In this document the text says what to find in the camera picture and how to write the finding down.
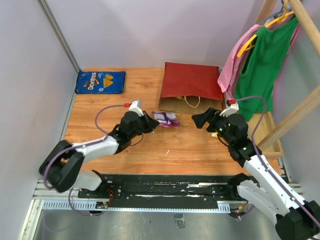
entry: blue chip bag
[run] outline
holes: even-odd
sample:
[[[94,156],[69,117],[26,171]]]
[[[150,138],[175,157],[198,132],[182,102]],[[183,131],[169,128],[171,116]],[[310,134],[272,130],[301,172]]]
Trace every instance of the blue chip bag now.
[[[122,94],[125,71],[80,71],[76,79],[77,94]]]

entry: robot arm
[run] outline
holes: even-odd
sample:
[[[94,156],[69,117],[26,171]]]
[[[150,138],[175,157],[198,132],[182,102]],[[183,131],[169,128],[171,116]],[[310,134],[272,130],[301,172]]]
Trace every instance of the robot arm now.
[[[311,219],[320,220],[320,206],[315,201],[307,202],[297,194],[271,167],[266,157],[248,138],[245,118],[234,113],[238,105],[221,112],[209,108],[205,113],[193,115],[198,129],[207,122],[208,132],[217,132],[227,143],[230,156],[245,168],[262,185],[259,188],[245,174],[232,177],[228,192],[234,200],[246,199],[263,212],[275,225],[282,240],[307,240],[318,234],[320,229]]]
[[[95,171],[82,171],[82,164],[122,152],[130,146],[134,137],[151,133],[159,125],[141,110],[141,104],[140,100],[131,103],[120,124],[107,137],[73,144],[60,141],[40,166],[40,174],[44,175],[47,171],[47,180],[60,193],[70,188],[95,191],[103,180]]]

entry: purple snack package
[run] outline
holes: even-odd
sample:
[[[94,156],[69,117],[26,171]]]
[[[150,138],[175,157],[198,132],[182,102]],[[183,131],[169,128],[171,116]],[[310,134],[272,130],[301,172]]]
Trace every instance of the purple snack package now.
[[[157,120],[161,127],[178,127],[180,123],[178,122],[177,115],[174,112],[164,112],[164,111],[153,111],[153,116]]]

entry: yellow hanger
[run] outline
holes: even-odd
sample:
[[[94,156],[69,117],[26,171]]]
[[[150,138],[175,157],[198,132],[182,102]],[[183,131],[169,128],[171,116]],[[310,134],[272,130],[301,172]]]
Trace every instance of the yellow hanger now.
[[[283,8],[284,8],[284,11],[283,11],[283,14],[274,19],[273,21],[269,22],[265,27],[268,28],[270,27],[272,24],[274,23],[282,23],[284,20],[287,19],[288,16],[294,14],[293,11],[290,11],[290,12],[287,12],[286,11],[288,10],[287,8],[287,2],[288,0],[285,0],[284,4],[283,4]],[[240,49],[240,51],[237,53],[237,57],[240,58],[242,56],[242,54],[244,54],[245,51],[249,50],[249,49],[252,49],[255,45],[252,45],[252,41],[257,37],[257,34],[253,35],[244,45],[243,47]]]

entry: pink shirt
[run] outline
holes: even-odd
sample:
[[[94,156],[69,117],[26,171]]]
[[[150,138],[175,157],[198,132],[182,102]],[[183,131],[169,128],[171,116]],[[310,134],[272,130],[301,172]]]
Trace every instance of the pink shirt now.
[[[286,24],[287,22],[289,22],[293,17],[294,17],[294,14],[287,17],[287,19],[284,22],[279,23],[279,24],[273,24],[268,29],[269,30],[277,29],[277,28],[281,27],[282,25]],[[264,27],[264,26],[258,25],[258,24],[255,24],[254,26],[252,26],[239,39],[239,41],[235,44],[235,46],[231,50],[229,57],[227,58],[225,65],[222,69],[222,72],[217,80],[222,92],[223,93],[225,92],[226,99],[232,99],[235,96],[236,85],[237,85],[237,82],[239,79],[239,75],[240,75],[242,67],[245,64],[245,61],[246,61],[247,56],[249,54],[249,51],[245,51],[241,55],[241,57],[237,57],[237,53],[243,47],[243,45],[256,33],[256,31],[262,27]],[[300,25],[296,28],[294,34],[292,35],[290,44],[292,44],[299,28],[300,28]]]

